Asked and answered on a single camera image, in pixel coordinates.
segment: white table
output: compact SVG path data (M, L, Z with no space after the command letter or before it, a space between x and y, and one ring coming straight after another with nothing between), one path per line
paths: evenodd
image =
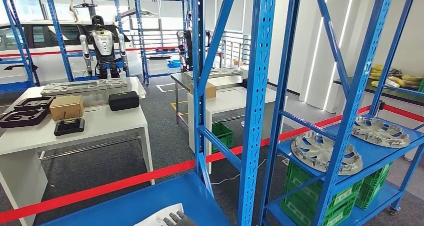
M131 82L140 84L137 78L131 78ZM16 103L24 98L39 97L42 89L43 87L27 89ZM140 136L140 152L147 171L153 171L148 124L140 106L115 112L110 110L109 105L85 107L82 118L85 120L85 129L81 133L54 136L56 123L49 114L39 125L10 128L0 137L0 183L13 208L38 203L43 197L48 180L37 155L40 151L135 132ZM34 218L35 215L32 215L19 220L22 225L27 226L33 224Z
M269 138L271 133L271 125L274 114L274 102L276 100L276 91L267 88L265 94L265 109L263 112L262 124L262 139ZM206 99L206 122L207 129L212 131L212 117L214 114L228 112L236 109L246 107L247 89L244 87L223 88L216 91L216 97ZM195 147L195 134L194 134L194 108L193 108L193 95L187 93L188 100L188 138L190 148L194 151ZM281 121L281 131L283 130L283 120ZM212 153L212 143L206 140L205 156ZM209 173L212 172L211 163L208 164Z

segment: green storage box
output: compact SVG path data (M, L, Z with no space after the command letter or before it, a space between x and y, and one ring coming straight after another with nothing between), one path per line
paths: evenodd
M363 180L363 184L356 199L356 206L362 209L368 208L369 204L377 196L381 190L381 187L385 183L392 164L393 162L387 164Z
M284 193L307 182L312 177L295 163L290 162L285 178ZM325 226L338 225L350 216L363 180L333 196L325 213ZM317 181L281 201L282 210L299 226L310 226L315 215L322 182Z
M212 133L225 145L227 148L233 146L232 131L225 126L222 122L212 124ZM218 152L218 149L212 145L212 153Z

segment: red rope barrier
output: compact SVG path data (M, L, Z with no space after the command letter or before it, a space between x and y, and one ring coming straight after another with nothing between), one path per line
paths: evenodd
M388 110L388 111L393 112L393 113L396 113L396 114L399 114L401 116L413 119L413 120L418 121L418 122L424 122L423 116L409 112L409 111L405 111L404 109L401 109L401 108L397 108L397 107L394 107L394 106L391 106L391 105L388 105L388 104L384 104L383 109Z
M365 112L370 109L370 106L360 108L358 110L358 113ZM316 126L322 127L331 123L335 123L337 121L340 121L342 119L342 116L336 116L329 119L325 119L323 121L320 121L316 123ZM310 129L307 127L301 127L289 132L285 132L280 134L278 137L279 140L283 140L286 138L290 138L293 136L296 136L298 134L304 133L309 131ZM265 145L268 145L270 143L270 139L266 138L260 141L260 146L263 147ZM240 154L242 152L242 146L238 146L235 148L232 148L231 151L234 154ZM206 162L214 162L221 159L224 159L224 155L220 152L208 155L206 157ZM182 163L174 164L168 167L163 167L160 169L156 169L152 172L146 172L143 174L139 174L133 177L125 178L116 182L111 182L108 184L104 184L101 186L93 187L90 189L70 193L64 196L56 197L53 199L49 199L46 201L42 201L39 203L31 204L25 207L21 207L18 209L12 209L8 211L4 211L0 213L0 223L6 223L15 219L19 219L21 217L26 217L32 214L37 214L45 211L49 211L58 207L63 207L72 203L80 202L86 199L90 199L93 197L97 197L106 193L114 192L120 189L124 189L127 187L131 187L143 182L150 181L152 179L165 177L177 172L181 172L188 169L193 169L195 166L194 160L185 161Z

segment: humanoid robot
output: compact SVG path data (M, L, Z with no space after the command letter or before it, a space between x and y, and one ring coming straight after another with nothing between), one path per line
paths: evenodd
M117 59L115 59L114 50L114 42L116 40L116 36L111 31L108 31L106 29L105 23L101 16L93 16L91 19L91 23L94 26L94 30L90 32L90 35L88 36L88 42L93 44L95 56L97 58L97 65L94 69L95 75L99 76L100 79L107 79L108 70L106 68L106 63L109 63L110 76L112 78L120 77L119 73L121 72L121 70L117 66ZM84 57L85 64L87 66L88 79L91 80L93 76L93 69L91 64L91 55L87 42L87 36L81 35L79 37L79 40L81 41L82 45L82 56ZM123 70L126 72L128 70L127 54L125 51L124 36L120 33L118 34L118 42L120 58L122 60L122 67Z

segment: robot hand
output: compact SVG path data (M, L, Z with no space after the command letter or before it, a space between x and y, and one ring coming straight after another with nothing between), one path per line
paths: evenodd
M193 220L187 217L183 212L177 211L176 213L178 216L174 213L169 214L172 220L167 217L163 219L163 221L166 223L166 226L197 226L197 224L195 224L195 222L193 222Z

